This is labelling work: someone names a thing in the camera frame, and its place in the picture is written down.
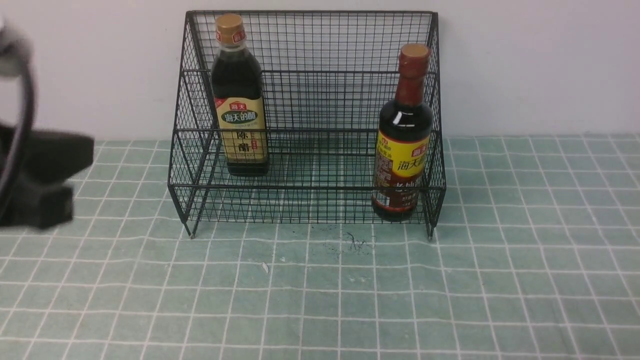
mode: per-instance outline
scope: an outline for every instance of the bottle neck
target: bottle neck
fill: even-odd
[[[407,107],[416,107],[423,102],[424,76],[409,78],[400,75],[396,89],[396,102]]]

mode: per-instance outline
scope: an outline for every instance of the wire rack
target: wire rack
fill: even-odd
[[[409,42],[433,52],[424,94],[435,123],[407,222],[433,235],[446,189],[437,13],[233,11],[262,66],[270,162],[266,176],[237,177],[209,80],[215,18],[226,12],[186,14],[168,186],[191,237],[201,221],[382,222],[371,208],[378,113]]]

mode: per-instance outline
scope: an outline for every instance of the vinegar bottle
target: vinegar bottle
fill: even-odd
[[[211,85],[228,171],[235,176],[267,174],[260,64],[246,47],[242,17],[233,13],[218,17],[216,38],[220,53],[211,70]]]
[[[386,221],[409,219],[418,203],[415,187],[424,170],[433,127],[433,113],[423,101],[429,54],[422,44],[402,47],[396,98],[380,111],[373,185],[381,190],[373,191],[371,204]]]

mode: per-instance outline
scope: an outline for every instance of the bottle label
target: bottle label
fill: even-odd
[[[268,156],[262,98],[214,98],[222,144],[231,162],[262,163]]]
[[[387,211],[402,212],[414,208],[418,202],[418,191],[411,187],[418,186],[428,148],[428,136],[417,142],[402,142],[378,131],[374,186],[396,189],[374,190],[373,201]]]

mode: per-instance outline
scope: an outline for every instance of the gold bottle cap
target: gold bottle cap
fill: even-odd
[[[216,38],[221,44],[234,45],[246,39],[242,17],[226,13],[216,19]]]

